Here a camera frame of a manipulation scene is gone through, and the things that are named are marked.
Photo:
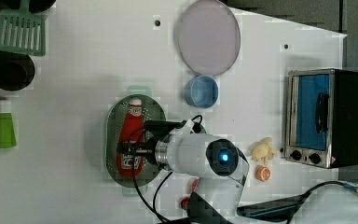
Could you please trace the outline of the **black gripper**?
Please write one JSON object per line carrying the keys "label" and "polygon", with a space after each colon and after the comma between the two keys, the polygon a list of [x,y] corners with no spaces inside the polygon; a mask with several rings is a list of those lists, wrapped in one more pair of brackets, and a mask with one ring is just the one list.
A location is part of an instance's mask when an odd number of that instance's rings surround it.
{"label": "black gripper", "polygon": [[154,165],[157,165],[155,152],[156,145],[159,140],[165,137],[170,131],[179,126],[179,122],[164,121],[164,120],[147,120],[143,123],[142,137],[143,143],[138,141],[134,144],[129,144],[129,152],[136,156],[143,156],[146,160]]}

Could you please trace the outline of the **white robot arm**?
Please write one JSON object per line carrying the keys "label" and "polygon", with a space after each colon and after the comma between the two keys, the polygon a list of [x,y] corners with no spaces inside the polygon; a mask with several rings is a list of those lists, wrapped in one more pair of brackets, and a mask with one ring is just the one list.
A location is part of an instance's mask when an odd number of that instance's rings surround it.
{"label": "white robot arm", "polygon": [[191,119],[147,120],[126,128],[118,138],[117,151],[135,159],[130,166],[133,186],[141,161],[158,171],[195,176],[198,185],[185,205],[190,223],[234,224],[249,163],[229,140],[205,133]]}

